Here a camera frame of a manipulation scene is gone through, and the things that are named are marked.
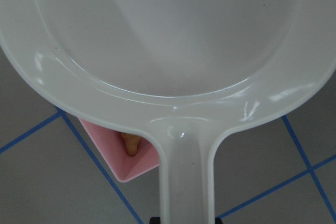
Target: gray tile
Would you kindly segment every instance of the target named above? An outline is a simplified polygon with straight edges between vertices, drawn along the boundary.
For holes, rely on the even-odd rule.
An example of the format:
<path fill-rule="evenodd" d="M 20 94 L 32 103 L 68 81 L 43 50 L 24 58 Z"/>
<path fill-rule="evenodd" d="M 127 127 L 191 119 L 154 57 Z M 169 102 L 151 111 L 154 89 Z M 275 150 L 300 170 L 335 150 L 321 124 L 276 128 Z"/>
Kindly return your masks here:
<path fill-rule="evenodd" d="M 225 224 L 331 224 L 310 175 L 225 217 Z"/>
<path fill-rule="evenodd" d="M 68 117 L 143 222 L 160 216 L 159 169 L 155 168 L 127 183 L 118 182 L 78 119 L 72 115 Z"/>
<path fill-rule="evenodd" d="M 0 223 L 136 223 L 61 118 L 0 155 Z"/>
<path fill-rule="evenodd" d="M 336 211 L 336 161 L 315 171 L 334 211 Z"/>
<path fill-rule="evenodd" d="M 0 147 L 56 113 L 18 75 L 0 48 Z"/>
<path fill-rule="evenodd" d="M 310 162 L 336 153 L 336 73 L 307 103 L 288 115 Z"/>
<path fill-rule="evenodd" d="M 306 170 L 281 119 L 229 136 L 215 157 L 216 214 Z"/>

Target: pink tray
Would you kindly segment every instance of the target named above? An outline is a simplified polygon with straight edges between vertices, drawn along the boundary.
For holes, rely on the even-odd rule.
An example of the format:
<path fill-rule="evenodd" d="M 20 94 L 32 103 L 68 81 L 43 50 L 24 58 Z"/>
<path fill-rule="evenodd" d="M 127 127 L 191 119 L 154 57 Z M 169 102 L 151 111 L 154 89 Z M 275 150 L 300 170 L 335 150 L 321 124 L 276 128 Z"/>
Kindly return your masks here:
<path fill-rule="evenodd" d="M 146 139 L 141 140 L 138 153 L 127 154 L 119 132 L 79 119 L 105 162 L 120 182 L 130 181 L 159 165 L 159 155 Z"/>

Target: glossy white surface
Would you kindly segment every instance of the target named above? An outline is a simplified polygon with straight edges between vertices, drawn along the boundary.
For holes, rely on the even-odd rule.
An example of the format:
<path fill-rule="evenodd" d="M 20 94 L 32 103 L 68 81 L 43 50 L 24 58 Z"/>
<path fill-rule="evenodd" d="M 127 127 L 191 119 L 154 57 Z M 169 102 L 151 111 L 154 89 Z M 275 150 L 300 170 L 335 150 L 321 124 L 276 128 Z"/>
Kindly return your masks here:
<path fill-rule="evenodd" d="M 222 139 L 298 107 L 335 69 L 334 3 L 0 0 L 0 41 L 46 99 L 156 146 L 166 223 L 210 223 Z"/>

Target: yellow object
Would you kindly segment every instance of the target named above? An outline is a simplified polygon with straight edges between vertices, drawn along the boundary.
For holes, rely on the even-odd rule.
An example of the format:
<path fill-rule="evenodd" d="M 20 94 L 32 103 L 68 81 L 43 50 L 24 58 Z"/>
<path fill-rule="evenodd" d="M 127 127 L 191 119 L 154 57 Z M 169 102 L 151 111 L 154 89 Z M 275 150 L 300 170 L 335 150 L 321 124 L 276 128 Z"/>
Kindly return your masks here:
<path fill-rule="evenodd" d="M 138 144 L 141 141 L 141 137 L 127 133 L 121 133 L 121 137 L 125 141 L 125 147 L 128 155 L 134 156 L 138 152 Z"/>

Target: tiled floor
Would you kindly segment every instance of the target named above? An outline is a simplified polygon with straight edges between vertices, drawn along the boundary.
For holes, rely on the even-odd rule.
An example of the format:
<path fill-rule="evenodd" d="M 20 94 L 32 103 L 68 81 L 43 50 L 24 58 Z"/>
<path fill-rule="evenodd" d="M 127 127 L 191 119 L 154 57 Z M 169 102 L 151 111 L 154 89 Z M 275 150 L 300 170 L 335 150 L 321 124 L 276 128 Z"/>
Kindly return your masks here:
<path fill-rule="evenodd" d="M 336 223 L 336 74 L 302 107 L 228 137 L 216 154 L 223 223 Z M 0 223 L 148 223 L 158 169 L 115 180 L 78 120 L 0 51 Z"/>

